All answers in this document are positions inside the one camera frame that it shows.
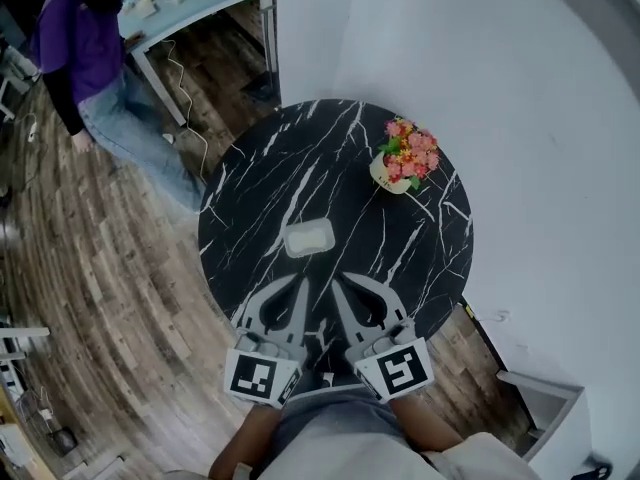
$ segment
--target green leaves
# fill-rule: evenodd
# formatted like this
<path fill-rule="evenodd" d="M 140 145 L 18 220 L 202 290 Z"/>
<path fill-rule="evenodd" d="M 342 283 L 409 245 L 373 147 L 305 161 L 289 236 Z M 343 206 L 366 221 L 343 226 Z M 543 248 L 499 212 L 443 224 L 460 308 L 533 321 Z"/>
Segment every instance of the green leaves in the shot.
<path fill-rule="evenodd" d="M 388 144 L 378 148 L 385 155 L 397 155 L 400 153 L 400 137 L 391 137 Z"/>

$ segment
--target desk leg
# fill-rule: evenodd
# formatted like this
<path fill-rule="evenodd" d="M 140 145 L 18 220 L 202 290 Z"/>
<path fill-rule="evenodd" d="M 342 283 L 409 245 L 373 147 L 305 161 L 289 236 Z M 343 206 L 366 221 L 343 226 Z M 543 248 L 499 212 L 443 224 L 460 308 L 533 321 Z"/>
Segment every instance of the desk leg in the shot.
<path fill-rule="evenodd" d="M 260 0 L 262 12 L 262 39 L 267 50 L 267 69 L 272 73 L 278 72 L 278 54 L 276 49 L 276 11 L 273 8 L 273 0 Z"/>
<path fill-rule="evenodd" d="M 149 59 L 147 59 L 147 55 L 145 54 L 145 52 L 143 52 L 142 50 L 138 50 L 132 55 L 136 63 L 138 64 L 138 67 L 140 67 L 140 71 L 142 71 L 144 73 L 144 76 L 147 77 L 147 80 L 149 80 L 151 87 L 153 87 L 153 90 L 156 91 L 158 96 L 160 96 L 160 99 L 165 104 L 173 118 L 176 120 L 178 126 L 184 126 L 187 120 L 182 115 L 182 112 L 180 112 L 180 109 L 178 108 L 178 105 L 176 105 L 176 102 L 173 101 L 173 98 L 167 92 L 167 89 L 162 83 L 162 80 L 158 78 L 158 75 L 149 63 Z"/>

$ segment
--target jeans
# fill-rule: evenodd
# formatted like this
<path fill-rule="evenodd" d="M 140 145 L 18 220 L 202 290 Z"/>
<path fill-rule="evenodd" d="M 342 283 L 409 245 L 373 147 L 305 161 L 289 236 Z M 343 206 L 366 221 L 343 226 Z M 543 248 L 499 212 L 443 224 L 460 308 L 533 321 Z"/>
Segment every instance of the jeans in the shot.
<path fill-rule="evenodd" d="M 104 149 L 143 169 L 187 208 L 200 209 L 204 183 L 187 171 L 178 150 L 162 136 L 162 120 L 129 68 L 100 93 L 81 102 L 78 111 Z"/>

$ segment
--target black marble table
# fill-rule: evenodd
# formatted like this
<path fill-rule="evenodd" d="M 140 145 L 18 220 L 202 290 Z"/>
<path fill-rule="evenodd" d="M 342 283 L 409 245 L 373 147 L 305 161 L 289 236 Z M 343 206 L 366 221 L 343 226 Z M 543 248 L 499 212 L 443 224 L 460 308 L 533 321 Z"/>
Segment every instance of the black marble table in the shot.
<path fill-rule="evenodd" d="M 412 197 L 387 192 L 369 174 L 378 146 L 386 142 L 385 123 L 395 117 L 347 100 L 287 107 L 240 137 L 209 180 L 199 243 L 215 300 L 237 325 L 252 294 L 274 279 L 304 273 L 310 281 L 308 368 L 346 369 L 346 342 L 330 288 L 340 272 L 393 288 L 425 338 L 449 316 L 469 275 L 469 202 L 444 152 L 429 179 L 409 190 Z M 439 139 L 446 150 L 446 138 Z M 322 217 L 332 223 L 335 247 L 290 258 L 284 228 Z M 266 318 L 275 327 L 288 319 Z"/>

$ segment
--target hand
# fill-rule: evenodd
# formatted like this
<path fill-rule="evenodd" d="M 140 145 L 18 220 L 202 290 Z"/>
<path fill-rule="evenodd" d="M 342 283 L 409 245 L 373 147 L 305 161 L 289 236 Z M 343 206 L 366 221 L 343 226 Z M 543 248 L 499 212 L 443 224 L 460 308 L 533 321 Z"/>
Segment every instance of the hand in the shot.
<path fill-rule="evenodd" d="M 144 39 L 144 32 L 138 31 L 124 40 L 124 51 L 128 52 Z"/>
<path fill-rule="evenodd" d="M 73 145 L 76 147 L 79 153 L 86 153 L 91 150 L 93 146 L 93 137 L 91 134 L 83 129 L 80 133 L 76 133 L 73 137 Z"/>

